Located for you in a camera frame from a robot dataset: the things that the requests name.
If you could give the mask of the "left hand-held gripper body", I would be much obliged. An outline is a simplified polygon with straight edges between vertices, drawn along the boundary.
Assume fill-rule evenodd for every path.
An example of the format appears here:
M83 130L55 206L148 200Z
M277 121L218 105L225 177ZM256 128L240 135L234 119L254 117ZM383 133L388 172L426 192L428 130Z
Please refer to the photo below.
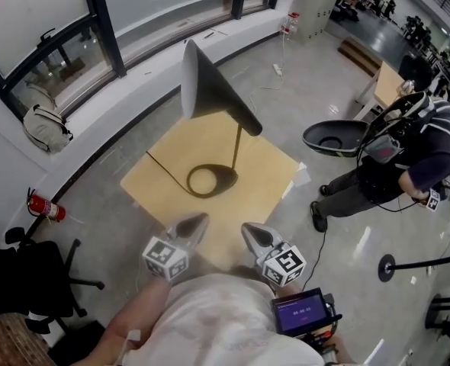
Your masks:
M190 244L163 231L153 236L142 254L148 270L166 281L174 281L189 268Z

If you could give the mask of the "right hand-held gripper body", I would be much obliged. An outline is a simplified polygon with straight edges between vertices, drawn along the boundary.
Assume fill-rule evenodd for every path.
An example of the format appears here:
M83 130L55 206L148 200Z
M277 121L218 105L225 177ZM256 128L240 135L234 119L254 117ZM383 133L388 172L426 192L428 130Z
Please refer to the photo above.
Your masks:
M307 263L296 246L282 242L257 258L256 264L266 280L284 287L301 276Z

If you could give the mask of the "black desk lamp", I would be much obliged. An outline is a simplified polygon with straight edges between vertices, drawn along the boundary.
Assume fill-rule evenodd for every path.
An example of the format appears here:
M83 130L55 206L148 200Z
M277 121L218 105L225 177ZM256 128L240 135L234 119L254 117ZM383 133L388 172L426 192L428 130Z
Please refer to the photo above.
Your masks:
M242 133L252 137L259 136L263 130L262 124L193 40L185 44L182 60L181 104L183 117L187 120L224 112L236 122L236 139L231 165L197 165L190 170L186 178L186 187L191 196L201 199L215 197L231 189L238 181L236 162ZM215 186L207 193L199 193L191 186L192 177L200 171L208 171L215 177Z

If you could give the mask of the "person's right forearm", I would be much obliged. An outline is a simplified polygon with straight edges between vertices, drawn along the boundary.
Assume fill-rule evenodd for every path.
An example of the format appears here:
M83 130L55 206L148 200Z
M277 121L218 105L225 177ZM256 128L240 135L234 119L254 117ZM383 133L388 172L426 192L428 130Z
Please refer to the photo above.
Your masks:
M339 364L357 365L358 362L349 354L346 344L340 335L333 335L326 342L327 346L334 346L336 350L336 359Z

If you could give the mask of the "person's left forearm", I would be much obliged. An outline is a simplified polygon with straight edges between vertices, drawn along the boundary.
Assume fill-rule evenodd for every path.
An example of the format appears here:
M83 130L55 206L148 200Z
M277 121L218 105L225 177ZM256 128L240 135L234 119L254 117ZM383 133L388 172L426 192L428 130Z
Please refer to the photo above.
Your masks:
M133 348L141 347L149 338L166 306L172 285L152 276L109 322L100 343L123 345L132 331L140 332L139 340L131 340Z

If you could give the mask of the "wooden work table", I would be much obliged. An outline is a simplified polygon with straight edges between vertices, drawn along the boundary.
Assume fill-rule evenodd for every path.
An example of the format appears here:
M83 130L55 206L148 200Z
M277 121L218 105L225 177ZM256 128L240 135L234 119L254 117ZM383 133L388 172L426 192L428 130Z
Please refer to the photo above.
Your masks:
M402 83L403 78L389 63L383 61L379 70L355 99L362 108L354 116L354 120L363 119L377 106L384 110L391 106L398 97L397 88Z

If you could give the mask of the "black timer screen device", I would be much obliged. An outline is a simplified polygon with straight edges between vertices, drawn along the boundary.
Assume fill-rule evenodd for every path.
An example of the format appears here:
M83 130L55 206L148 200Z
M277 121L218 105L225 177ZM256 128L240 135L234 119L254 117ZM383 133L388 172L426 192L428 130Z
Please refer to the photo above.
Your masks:
M271 301L278 334L321 347L336 332L343 315L336 312L332 294L319 287Z

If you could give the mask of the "person's white t-shirt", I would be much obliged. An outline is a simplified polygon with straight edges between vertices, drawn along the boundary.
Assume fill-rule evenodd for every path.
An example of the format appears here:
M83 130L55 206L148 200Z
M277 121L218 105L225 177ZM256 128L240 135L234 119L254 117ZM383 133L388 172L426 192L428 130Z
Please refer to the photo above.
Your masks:
M148 340L122 366L324 366L308 344L280 335L262 283L208 274L171 289Z

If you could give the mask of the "black flat case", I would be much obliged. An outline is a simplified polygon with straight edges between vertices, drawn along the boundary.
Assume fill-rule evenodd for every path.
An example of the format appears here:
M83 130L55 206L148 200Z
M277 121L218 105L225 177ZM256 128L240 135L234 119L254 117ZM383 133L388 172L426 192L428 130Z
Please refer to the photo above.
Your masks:
M69 328L61 319L55 321L64 335L48 351L56 366L71 366L87 357L103 336L104 327L98 321L92 321L79 328Z

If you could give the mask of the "black oval basin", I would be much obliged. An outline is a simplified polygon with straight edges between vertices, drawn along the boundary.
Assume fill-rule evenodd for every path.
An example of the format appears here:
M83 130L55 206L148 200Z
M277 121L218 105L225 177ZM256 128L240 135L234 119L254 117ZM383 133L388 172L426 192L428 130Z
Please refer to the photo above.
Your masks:
M326 120L308 127L302 140L325 156L352 158L358 154L368 128L362 120Z

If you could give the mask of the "black office chair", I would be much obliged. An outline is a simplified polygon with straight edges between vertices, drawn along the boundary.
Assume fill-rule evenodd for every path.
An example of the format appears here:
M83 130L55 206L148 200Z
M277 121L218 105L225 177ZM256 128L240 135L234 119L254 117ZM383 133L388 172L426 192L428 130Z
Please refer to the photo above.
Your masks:
M22 227L9 229L5 240L18 246L0 249L0 315L23 315L27 328L41 335L50 334L53 322L66 331L64 318L87 315L71 286L96 287L101 291L104 283L70 276L72 260L81 245L78 239L73 241L66 258L55 242L35 242L26 237Z
M432 68L421 56L405 55L398 74L405 81L414 81L415 92L425 91L432 83Z

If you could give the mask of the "red fire extinguisher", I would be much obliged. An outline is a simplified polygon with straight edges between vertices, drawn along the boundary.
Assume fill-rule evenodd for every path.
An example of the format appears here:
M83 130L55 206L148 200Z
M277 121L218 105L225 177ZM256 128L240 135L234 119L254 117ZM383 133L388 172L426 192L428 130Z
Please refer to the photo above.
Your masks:
M34 188L28 188L26 206L33 217L45 217L60 222L66 218L66 209L36 194Z

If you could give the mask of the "beige backpack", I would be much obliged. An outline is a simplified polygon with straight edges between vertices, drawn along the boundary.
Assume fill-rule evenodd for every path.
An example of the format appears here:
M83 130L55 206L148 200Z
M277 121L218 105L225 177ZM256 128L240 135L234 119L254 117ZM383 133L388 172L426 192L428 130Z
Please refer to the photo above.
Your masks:
M66 119L39 104L27 111L23 127L29 140L46 153L61 152L73 139Z

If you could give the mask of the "wooden step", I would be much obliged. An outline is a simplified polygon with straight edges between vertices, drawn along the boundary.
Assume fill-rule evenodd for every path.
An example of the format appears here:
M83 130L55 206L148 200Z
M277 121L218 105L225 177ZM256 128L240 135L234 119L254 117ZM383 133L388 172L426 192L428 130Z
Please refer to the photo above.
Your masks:
M382 60L351 37L344 39L337 50L371 77L381 68Z

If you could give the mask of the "black-framed window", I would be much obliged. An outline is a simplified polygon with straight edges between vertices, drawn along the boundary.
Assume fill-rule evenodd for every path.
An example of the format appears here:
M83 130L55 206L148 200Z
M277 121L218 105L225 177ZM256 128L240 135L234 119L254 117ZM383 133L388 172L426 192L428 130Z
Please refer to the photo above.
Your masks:
M203 0L116 37L105 0L0 0L0 99L17 119L38 103L69 116L165 48L277 4Z

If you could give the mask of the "grey locker cabinet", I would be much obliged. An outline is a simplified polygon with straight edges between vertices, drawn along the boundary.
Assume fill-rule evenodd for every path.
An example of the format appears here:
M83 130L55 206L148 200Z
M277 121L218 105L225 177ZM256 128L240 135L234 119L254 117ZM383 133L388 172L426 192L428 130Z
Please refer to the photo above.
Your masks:
M302 44L320 36L325 30L336 0L294 0L299 14L295 38Z

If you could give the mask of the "black stanchion post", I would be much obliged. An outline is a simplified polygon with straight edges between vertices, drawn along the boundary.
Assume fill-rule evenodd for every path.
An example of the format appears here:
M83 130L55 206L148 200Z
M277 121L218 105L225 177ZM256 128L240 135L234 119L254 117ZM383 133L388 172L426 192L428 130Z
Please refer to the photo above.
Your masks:
M386 254L378 263L378 278L381 282L388 282L394 276L395 271L410 270L414 268L428 268L432 266L446 265L449 263L450 256L423 262L397 264L392 255Z

